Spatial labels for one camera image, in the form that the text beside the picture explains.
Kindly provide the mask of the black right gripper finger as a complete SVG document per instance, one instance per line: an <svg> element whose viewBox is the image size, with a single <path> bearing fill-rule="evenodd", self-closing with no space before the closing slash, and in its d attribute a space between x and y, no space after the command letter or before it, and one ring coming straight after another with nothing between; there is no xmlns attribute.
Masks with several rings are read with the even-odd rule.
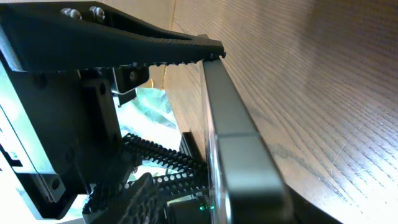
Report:
<svg viewBox="0 0 398 224"><path fill-rule="evenodd" d="M160 223L167 197L150 173L134 182L99 183L83 207L83 219L87 224Z"/></svg>

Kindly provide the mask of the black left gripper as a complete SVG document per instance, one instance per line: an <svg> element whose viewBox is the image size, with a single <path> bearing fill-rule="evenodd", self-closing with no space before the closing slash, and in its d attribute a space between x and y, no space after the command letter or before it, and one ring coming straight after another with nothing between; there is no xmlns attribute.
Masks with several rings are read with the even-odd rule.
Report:
<svg viewBox="0 0 398 224"><path fill-rule="evenodd" d="M125 183L125 149L107 70L17 72L1 59L1 159L38 220L63 218L99 183Z"/></svg>

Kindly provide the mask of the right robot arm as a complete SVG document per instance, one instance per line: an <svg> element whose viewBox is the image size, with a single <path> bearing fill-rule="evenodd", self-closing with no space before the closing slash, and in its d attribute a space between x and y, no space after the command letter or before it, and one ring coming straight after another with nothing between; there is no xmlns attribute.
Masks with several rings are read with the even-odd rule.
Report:
<svg viewBox="0 0 398 224"><path fill-rule="evenodd" d="M82 214L85 223L211 223L204 176L143 174L134 182L97 185Z"/></svg>

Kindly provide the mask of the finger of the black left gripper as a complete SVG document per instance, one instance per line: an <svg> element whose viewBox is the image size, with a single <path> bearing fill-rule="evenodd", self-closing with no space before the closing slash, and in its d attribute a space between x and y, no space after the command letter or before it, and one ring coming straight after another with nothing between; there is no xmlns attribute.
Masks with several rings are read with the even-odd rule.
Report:
<svg viewBox="0 0 398 224"><path fill-rule="evenodd" d="M100 2L2 3L1 53L17 72L178 65L226 55L219 40L161 29Z"/></svg>
<svg viewBox="0 0 398 224"><path fill-rule="evenodd" d="M123 141L128 152L140 156L144 161L154 162L175 171L174 174L154 177L154 183L162 198L176 199L208 190L208 166L204 161L167 149L135 134L125 135Z"/></svg>

